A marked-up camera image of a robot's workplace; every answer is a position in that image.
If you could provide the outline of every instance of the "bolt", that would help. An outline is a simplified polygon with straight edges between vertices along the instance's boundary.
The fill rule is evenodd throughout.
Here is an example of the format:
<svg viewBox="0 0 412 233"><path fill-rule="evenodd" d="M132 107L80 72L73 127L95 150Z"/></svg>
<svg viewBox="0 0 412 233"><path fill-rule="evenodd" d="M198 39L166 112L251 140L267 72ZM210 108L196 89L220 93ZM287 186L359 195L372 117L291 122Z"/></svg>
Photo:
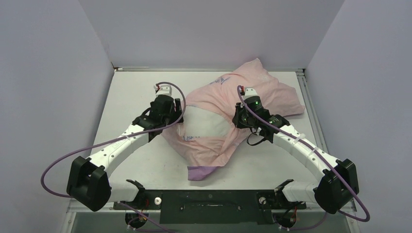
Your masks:
<svg viewBox="0 0 412 233"><path fill-rule="evenodd" d="M266 204L266 198L265 197L260 197L259 198L259 203L260 204Z"/></svg>
<svg viewBox="0 0 412 233"><path fill-rule="evenodd" d="M154 199L154 203L155 203L156 205L160 205L160 204L162 203L162 199L159 198L159 197L157 197L157 198Z"/></svg>

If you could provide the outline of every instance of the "black cable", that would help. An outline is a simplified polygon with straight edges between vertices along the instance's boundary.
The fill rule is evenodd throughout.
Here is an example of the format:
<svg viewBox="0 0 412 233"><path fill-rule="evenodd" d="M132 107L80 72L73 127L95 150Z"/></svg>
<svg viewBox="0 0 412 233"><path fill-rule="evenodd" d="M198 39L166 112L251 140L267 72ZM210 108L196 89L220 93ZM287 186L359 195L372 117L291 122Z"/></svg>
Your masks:
<svg viewBox="0 0 412 233"><path fill-rule="evenodd" d="M282 219L283 217L285 217L289 213L289 211L291 211L292 209L294 209L295 207L297 207L298 205L300 205L302 203L303 203L303 201L300 201L300 202L296 203L295 205L291 206L289 209L287 209L285 211L285 213L280 218Z"/></svg>
<svg viewBox="0 0 412 233"><path fill-rule="evenodd" d="M246 140L246 143L249 145L249 146L256 146L256 145L259 145L260 143L262 143L262 142L264 142L264 141L266 141L266 138L262 138L262 140L260 140L260 141L258 141L258 142L256 142L256 143L254 143L254 144L250 144L249 143L249 138L250 138L250 136L252 135L252 134L254 134L254 135L256 135L257 136L257 134L256 133L254 133L254 132L252 132L251 134L249 134L249 136L247 137L247 140Z"/></svg>
<svg viewBox="0 0 412 233"><path fill-rule="evenodd" d="M151 108L147 108L146 110L144 110L144 112L141 114L142 115L146 115L146 113L148 113L150 111Z"/></svg>

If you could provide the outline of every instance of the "white tabletop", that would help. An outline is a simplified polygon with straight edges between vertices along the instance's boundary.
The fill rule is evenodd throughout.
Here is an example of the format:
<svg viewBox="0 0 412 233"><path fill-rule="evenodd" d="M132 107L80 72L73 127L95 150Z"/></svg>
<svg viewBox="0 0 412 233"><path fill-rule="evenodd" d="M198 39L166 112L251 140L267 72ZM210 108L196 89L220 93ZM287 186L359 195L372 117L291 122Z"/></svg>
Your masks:
<svg viewBox="0 0 412 233"><path fill-rule="evenodd" d="M110 85L95 144L118 137L155 99L153 85L169 81L187 95L227 72L141 71L116 72ZM296 88L304 104L295 72L270 72L280 82ZM180 98L174 90L174 98ZM305 112L287 118L308 140L315 137ZM137 180L147 189L273 189L287 179L315 181L313 175L285 150L269 142L251 147L243 142L229 162L203 181L188 181L188 163L160 135L129 156L112 174L110 182Z"/></svg>

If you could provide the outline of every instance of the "lavender wall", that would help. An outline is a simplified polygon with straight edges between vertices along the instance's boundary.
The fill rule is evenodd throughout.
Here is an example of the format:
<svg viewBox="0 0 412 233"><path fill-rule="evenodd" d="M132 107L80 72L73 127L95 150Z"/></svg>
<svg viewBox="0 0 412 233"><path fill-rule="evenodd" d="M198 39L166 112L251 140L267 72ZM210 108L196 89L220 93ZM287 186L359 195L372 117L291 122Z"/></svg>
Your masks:
<svg viewBox="0 0 412 233"><path fill-rule="evenodd" d="M411 231L411 10L346 0L306 70L331 154L357 165L366 233Z"/></svg>
<svg viewBox="0 0 412 233"><path fill-rule="evenodd" d="M59 232L68 200L40 175L93 142L113 68L77 0L0 3L1 232ZM64 192L70 161L46 182Z"/></svg>
<svg viewBox="0 0 412 233"><path fill-rule="evenodd" d="M118 67L309 64L343 0L79 0Z"/></svg>

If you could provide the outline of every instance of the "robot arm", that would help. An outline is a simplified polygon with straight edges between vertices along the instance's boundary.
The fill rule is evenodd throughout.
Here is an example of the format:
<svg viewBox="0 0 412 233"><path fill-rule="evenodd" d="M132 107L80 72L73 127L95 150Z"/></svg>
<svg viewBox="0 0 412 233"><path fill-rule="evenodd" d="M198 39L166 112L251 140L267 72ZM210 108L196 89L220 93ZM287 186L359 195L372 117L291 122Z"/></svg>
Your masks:
<svg viewBox="0 0 412 233"><path fill-rule="evenodd" d="M356 194L359 193L356 167L350 160L346 159L341 162L305 139L305 135L299 133L285 118L280 115L271 115L267 109L263 108L260 97L253 88L246 88L241 94L244 102L254 113L271 125L295 136L296 139L262 123L250 114L242 103L237 103L236 113L232 120L236 127L254 129L265 140L280 146L302 163L318 181L309 183L287 180L275 189L279 200L318 203L325 211L334 214L352 199L352 195L336 175L314 154L315 150L321 153L328 163L343 176Z"/></svg>
<svg viewBox="0 0 412 233"><path fill-rule="evenodd" d="M119 136L124 137L123 140L113 142L87 158L77 157L71 165L67 193L92 211L98 211L107 202L132 201L143 186L132 180L111 183L110 175L135 150L162 133L161 130L141 132L160 129L181 116L180 100L173 100L171 95L170 85L157 87L156 99L150 103L151 107Z"/></svg>

